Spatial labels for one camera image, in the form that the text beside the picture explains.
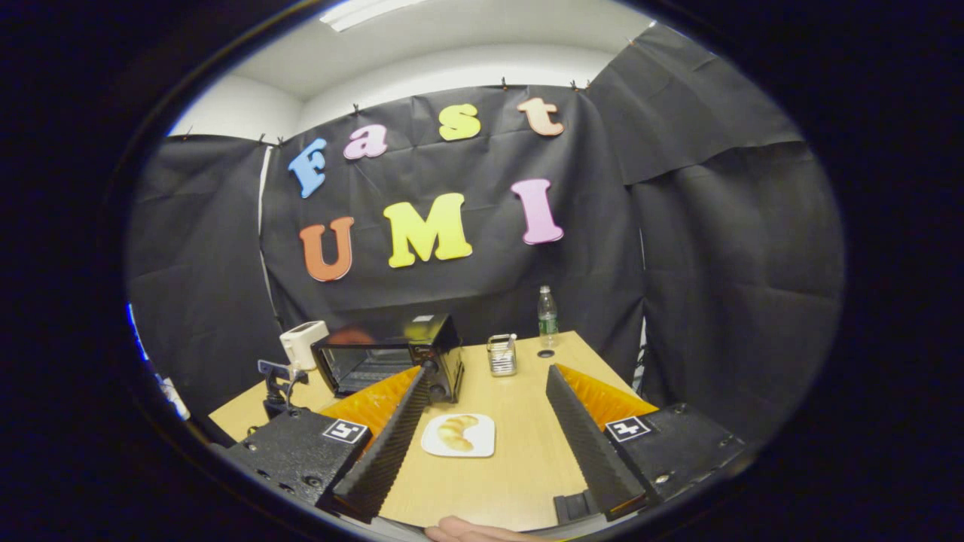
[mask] croissant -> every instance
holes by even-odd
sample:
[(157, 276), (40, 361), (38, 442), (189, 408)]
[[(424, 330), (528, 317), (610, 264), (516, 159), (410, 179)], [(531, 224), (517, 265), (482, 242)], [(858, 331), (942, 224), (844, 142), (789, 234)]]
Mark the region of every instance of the croissant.
[(446, 446), (457, 451), (472, 451), (472, 443), (462, 436), (463, 431), (479, 422), (475, 416), (463, 414), (449, 418), (439, 426), (439, 440)]

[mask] hand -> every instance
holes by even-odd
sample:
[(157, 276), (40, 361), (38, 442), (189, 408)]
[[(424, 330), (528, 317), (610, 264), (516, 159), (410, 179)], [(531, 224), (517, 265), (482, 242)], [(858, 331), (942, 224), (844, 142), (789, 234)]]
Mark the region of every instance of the hand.
[(507, 528), (471, 524), (455, 516), (442, 518), (439, 526), (427, 528), (425, 535), (435, 542), (548, 542)]

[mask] white wall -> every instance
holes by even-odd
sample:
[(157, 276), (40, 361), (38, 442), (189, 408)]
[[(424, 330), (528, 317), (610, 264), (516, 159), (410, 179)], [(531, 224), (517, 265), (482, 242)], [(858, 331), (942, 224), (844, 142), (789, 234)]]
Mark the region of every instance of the white wall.
[(281, 89), (247, 77), (226, 75), (201, 95), (169, 135), (228, 135), (276, 143), (296, 130), (304, 102)]
[(226, 75), (199, 97), (169, 135), (228, 135), (275, 143), (361, 108), (463, 87), (556, 85), (585, 87), (611, 53), (558, 45), (505, 44), (465, 47), (374, 69), (302, 101), (271, 85)]
[(309, 99), (296, 133), (354, 111), (387, 101), (459, 89), (501, 84), (582, 88), (612, 61), (602, 51), (557, 45), (506, 44), (453, 49), (374, 69), (362, 77), (330, 87)]

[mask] pink letter i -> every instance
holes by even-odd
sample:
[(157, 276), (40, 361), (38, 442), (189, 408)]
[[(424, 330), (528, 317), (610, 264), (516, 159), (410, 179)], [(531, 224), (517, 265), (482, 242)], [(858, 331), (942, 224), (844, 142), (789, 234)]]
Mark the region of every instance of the pink letter i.
[(562, 228), (552, 221), (549, 198), (546, 197), (550, 185), (552, 183), (544, 178), (520, 180), (512, 185), (512, 191), (522, 200), (522, 213), (528, 228), (522, 241), (527, 245), (551, 243), (562, 238)]

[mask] toaster oven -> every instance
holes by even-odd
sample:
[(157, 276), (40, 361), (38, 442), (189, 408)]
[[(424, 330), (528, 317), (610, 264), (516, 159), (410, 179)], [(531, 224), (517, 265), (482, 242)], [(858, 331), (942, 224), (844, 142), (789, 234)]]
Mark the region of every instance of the toaster oven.
[(411, 366), (426, 366), (433, 402), (457, 402), (462, 340), (449, 314), (358, 321), (311, 345), (335, 397), (347, 397)]

